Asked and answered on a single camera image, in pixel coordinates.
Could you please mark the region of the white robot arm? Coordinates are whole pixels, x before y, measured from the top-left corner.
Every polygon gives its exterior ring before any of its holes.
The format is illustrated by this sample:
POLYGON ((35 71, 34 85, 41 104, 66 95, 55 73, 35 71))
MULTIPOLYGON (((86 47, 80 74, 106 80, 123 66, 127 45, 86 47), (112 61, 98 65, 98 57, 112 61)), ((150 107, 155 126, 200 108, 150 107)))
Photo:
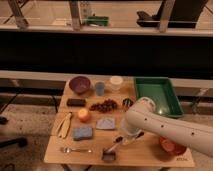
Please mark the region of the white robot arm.
POLYGON ((139 98, 121 120, 122 134, 129 139, 145 130, 213 157, 213 127, 164 117, 155 114, 155 108, 152 99, 139 98))

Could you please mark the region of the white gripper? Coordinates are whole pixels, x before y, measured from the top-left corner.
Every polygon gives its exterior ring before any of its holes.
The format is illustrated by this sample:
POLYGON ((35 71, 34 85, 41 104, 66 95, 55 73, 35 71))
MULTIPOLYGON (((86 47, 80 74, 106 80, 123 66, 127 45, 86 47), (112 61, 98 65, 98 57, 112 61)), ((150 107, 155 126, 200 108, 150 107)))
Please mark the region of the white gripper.
POLYGON ((139 129, 129 124, 125 119, 120 123, 120 130, 124 135, 122 144, 129 145, 135 141, 135 136, 139 133, 139 129))

